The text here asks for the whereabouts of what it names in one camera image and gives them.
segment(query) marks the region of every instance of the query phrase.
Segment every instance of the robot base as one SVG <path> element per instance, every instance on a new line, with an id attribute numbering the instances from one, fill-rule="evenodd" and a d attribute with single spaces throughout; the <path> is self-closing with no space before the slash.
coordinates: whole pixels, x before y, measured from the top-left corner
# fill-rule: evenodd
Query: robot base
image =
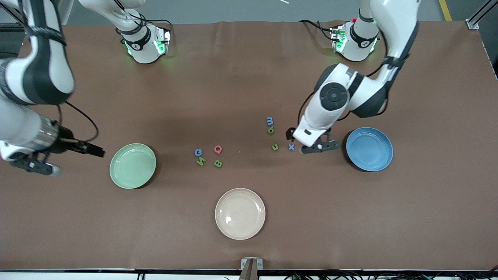
<path id="1" fill-rule="evenodd" d="M 337 27 L 339 32 L 331 33 L 332 38 L 339 40 L 339 42 L 332 41 L 332 48 L 348 60 L 362 61 L 374 51 L 377 39 L 371 44 L 371 47 L 360 48 L 351 37 L 350 30 L 352 25 L 352 21 L 346 22 L 346 24 Z"/>
<path id="2" fill-rule="evenodd" d="M 140 49 L 140 45 L 131 44 L 129 45 L 126 41 L 125 46 L 128 49 L 128 54 L 133 57 L 133 59 L 141 64 L 148 64 L 156 61 L 161 55 L 167 55 L 170 35 L 169 30 L 164 30 L 163 28 L 148 24 L 147 28 L 152 33 L 149 41 Z"/>

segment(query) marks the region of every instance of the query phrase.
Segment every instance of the beige plate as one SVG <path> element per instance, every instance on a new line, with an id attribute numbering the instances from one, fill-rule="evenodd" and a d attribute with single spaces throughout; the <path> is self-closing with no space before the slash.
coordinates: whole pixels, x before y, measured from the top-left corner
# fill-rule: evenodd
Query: beige plate
<path id="1" fill-rule="evenodd" d="M 263 227 L 265 217 L 263 201 L 249 189 L 229 190 L 216 204 L 215 220 L 218 228 L 235 240 L 256 235 Z"/>

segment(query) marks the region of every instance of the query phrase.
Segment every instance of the brown table cover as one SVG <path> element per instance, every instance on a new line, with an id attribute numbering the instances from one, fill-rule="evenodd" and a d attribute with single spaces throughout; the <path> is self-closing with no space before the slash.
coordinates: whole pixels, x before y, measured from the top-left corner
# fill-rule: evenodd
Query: brown table cover
<path id="1" fill-rule="evenodd" d="M 71 102 L 98 124 L 94 143 L 107 154 L 53 155 L 60 177 L 0 161 L 0 268 L 238 268 L 248 256 L 263 258 L 266 269 L 497 263 L 497 81 L 478 31 L 421 22 L 387 112 L 333 126 L 342 143 L 359 127 L 388 135 L 394 159 L 377 173 L 353 168 L 341 150 L 288 151 L 284 133 L 325 67 L 343 62 L 367 74 L 383 58 L 382 41 L 353 63 L 303 23 L 174 31 L 170 56 L 140 65 L 113 26 L 64 27 L 77 81 Z M 36 110 L 57 119 L 54 106 Z M 63 112 L 77 138 L 93 134 L 76 111 Z M 275 122 L 272 136 L 266 117 Z M 109 164 L 134 142 L 155 150 L 159 173 L 144 188 L 120 189 Z M 214 219 L 220 196 L 237 187 L 266 206 L 262 230 L 245 241 L 225 237 Z"/>

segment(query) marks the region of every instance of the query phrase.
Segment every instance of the yellow floor line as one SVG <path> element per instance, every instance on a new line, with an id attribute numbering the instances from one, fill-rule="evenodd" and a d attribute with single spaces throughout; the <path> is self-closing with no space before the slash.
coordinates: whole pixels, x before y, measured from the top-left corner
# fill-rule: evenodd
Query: yellow floor line
<path id="1" fill-rule="evenodd" d="M 448 5 L 446 5 L 446 0 L 439 0 L 439 5 L 441 10 L 443 10 L 444 20 L 451 21 L 450 10 L 448 10 Z"/>

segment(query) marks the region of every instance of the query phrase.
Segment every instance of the green plate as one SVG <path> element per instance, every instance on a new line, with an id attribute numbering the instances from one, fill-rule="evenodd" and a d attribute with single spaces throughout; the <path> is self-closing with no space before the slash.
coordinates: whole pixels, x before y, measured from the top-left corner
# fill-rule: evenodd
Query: green plate
<path id="1" fill-rule="evenodd" d="M 122 147 L 111 160 L 109 173 L 114 184 L 123 189 L 143 186 L 154 175 L 156 157 L 144 144 L 129 144 Z"/>

